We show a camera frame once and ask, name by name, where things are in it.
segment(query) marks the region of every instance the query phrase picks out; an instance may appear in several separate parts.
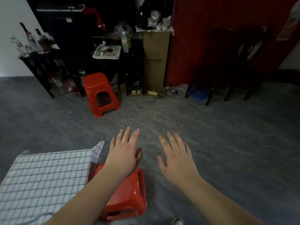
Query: hand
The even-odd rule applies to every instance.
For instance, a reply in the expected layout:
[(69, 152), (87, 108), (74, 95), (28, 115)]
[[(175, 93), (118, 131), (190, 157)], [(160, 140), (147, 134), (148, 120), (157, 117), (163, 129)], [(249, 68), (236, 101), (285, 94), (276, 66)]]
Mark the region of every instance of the hand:
[(190, 181), (193, 181), (196, 177), (200, 177), (200, 175), (189, 146), (186, 142), (182, 141), (178, 134), (175, 133), (174, 136), (175, 138), (168, 132), (168, 138), (172, 147), (170, 147), (162, 136), (159, 136), (159, 140), (167, 156), (167, 164), (162, 157), (158, 156), (157, 159), (161, 172), (166, 179), (182, 189)]
[(140, 130), (137, 129), (130, 136), (130, 127), (127, 127), (124, 135), (122, 129), (117, 137), (113, 137), (110, 143), (110, 152), (108, 153), (104, 167), (114, 172), (122, 174), (124, 178), (130, 176), (136, 170), (142, 159), (142, 148), (135, 150), (137, 137)]

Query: red panel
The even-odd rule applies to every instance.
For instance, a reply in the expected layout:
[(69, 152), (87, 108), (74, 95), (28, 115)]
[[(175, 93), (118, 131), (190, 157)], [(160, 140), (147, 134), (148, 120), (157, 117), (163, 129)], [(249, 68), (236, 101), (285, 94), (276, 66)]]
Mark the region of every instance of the red panel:
[(215, 25), (274, 26), (271, 40), (262, 47), (254, 65), (269, 74), (278, 68), (300, 38), (300, 27), (287, 41), (276, 41), (297, 0), (176, 0), (167, 62), (167, 86), (189, 83), (200, 64)]

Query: red plastic stool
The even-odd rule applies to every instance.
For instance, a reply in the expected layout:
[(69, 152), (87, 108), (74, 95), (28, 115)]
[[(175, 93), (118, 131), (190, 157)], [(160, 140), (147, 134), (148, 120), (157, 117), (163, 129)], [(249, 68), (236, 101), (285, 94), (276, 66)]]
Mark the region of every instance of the red plastic stool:
[[(104, 164), (97, 167), (95, 175)], [(145, 181), (141, 168), (137, 168), (132, 175), (126, 178), (113, 194), (103, 211), (100, 219), (103, 222), (125, 219), (142, 215), (147, 207)]]
[[(93, 115), (96, 118), (102, 117), (104, 111), (110, 109), (120, 109), (120, 102), (116, 97), (108, 79), (102, 72), (93, 73), (83, 78), (83, 85), (85, 92), (88, 96), (88, 104), (92, 110)], [(97, 94), (99, 92), (107, 92), (112, 102), (106, 106), (99, 107), (97, 102)]]

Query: white sneaker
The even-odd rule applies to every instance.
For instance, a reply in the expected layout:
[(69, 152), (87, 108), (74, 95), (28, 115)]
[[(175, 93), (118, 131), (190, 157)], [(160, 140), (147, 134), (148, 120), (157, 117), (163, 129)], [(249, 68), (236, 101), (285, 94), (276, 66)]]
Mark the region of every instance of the white sneaker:
[(183, 225), (183, 220), (176, 218), (172, 221), (171, 225)]

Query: gray floor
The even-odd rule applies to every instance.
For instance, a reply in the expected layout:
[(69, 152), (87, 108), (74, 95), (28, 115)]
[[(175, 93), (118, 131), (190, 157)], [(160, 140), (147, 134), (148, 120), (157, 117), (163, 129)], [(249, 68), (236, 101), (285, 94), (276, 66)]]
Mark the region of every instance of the gray floor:
[(109, 142), (121, 128), (140, 128), (140, 166), (146, 174), (148, 207), (144, 215), (113, 224), (205, 224), (192, 204), (160, 173), (158, 136), (178, 133), (188, 142), (202, 177), (268, 224), (300, 220), (300, 88), (265, 83), (242, 101), (242, 91), (228, 102), (224, 92), (209, 106), (194, 98), (149, 102), (148, 97), (122, 97), (121, 109), (92, 116), (86, 98), (55, 99), (35, 78), (0, 79), (0, 180), (14, 158), (33, 153), (91, 148)]

